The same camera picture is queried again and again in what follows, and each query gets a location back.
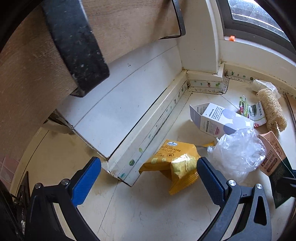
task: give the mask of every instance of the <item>yellow cracker bag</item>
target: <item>yellow cracker bag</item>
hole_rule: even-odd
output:
[[[199,158],[195,145],[166,140],[157,153],[142,165],[139,172],[163,173],[172,180],[169,193],[173,195],[197,180],[196,163]]]

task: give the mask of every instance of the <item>pink wall tile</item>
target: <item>pink wall tile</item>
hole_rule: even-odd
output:
[[[8,155],[5,156],[3,161],[3,166],[5,166],[12,173],[15,173],[15,170],[17,169],[18,164],[19,163],[17,160],[9,158]]]
[[[2,177],[0,177],[0,180],[1,180],[1,182],[3,182],[3,184],[6,186],[6,188],[9,190],[9,188],[10,188],[10,184],[7,182],[7,181],[5,181]]]
[[[13,179],[13,173],[9,171],[6,167],[2,165],[1,171],[0,171],[0,177],[2,177],[5,181],[7,181],[9,184],[11,184],[11,181]]]

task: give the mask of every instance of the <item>orange clip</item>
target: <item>orange clip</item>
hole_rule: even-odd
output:
[[[229,41],[235,41],[235,37],[234,36],[230,36],[229,37]]]

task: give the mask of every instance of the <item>white cardboard box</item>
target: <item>white cardboard box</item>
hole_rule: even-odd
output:
[[[220,138],[239,129],[254,128],[254,121],[213,103],[190,105],[190,117],[203,132]]]

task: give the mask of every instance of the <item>window frame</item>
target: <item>window frame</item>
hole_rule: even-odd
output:
[[[216,0],[220,12],[224,36],[235,36],[271,48],[296,62],[296,51],[282,36],[258,25],[235,20],[228,0]]]

